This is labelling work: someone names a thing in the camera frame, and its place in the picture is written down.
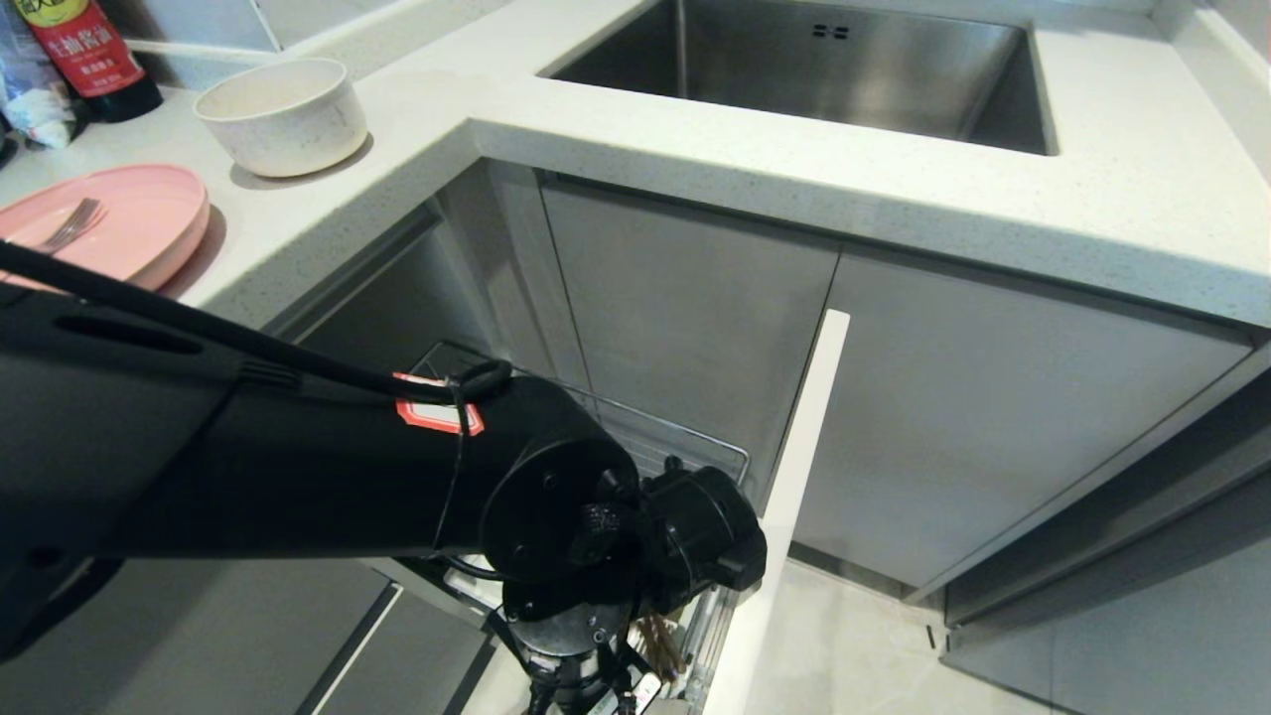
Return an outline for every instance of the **red bottle label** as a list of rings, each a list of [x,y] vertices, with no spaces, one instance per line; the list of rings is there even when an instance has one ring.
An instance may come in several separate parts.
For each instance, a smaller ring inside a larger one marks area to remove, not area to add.
[[[100,97],[118,91],[146,76],[95,0],[17,0],[17,4],[53,63],[81,95]],[[53,20],[56,24],[47,23],[47,10],[75,5],[80,5],[83,11]]]

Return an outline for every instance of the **floor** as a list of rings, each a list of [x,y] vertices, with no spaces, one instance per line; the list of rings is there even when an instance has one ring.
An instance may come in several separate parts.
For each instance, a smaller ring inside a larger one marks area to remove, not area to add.
[[[935,612],[791,560],[746,714],[1051,715],[941,665],[928,625]]]

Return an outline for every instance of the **soy sauce bottle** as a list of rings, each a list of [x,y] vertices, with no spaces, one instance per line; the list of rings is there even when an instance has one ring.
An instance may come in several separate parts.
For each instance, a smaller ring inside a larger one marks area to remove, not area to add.
[[[13,3],[97,119],[123,122],[163,104],[159,88],[137,63],[97,0]]]

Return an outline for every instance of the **countertop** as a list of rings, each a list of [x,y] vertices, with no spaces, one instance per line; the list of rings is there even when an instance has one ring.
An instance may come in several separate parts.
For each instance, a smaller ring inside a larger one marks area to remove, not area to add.
[[[480,157],[558,170],[1271,326],[1271,192],[1146,17],[858,0],[1031,24],[1059,154],[536,76],[651,0],[516,0],[356,84],[372,141],[313,177],[234,166],[194,94],[0,168],[0,203],[86,170],[197,170],[220,235],[174,293],[262,325]]]

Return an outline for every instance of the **stainless steel sink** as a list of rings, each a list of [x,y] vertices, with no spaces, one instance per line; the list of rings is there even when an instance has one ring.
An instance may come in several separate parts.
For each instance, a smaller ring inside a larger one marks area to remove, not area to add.
[[[554,79],[1050,154],[1026,30],[771,0],[663,0]]]

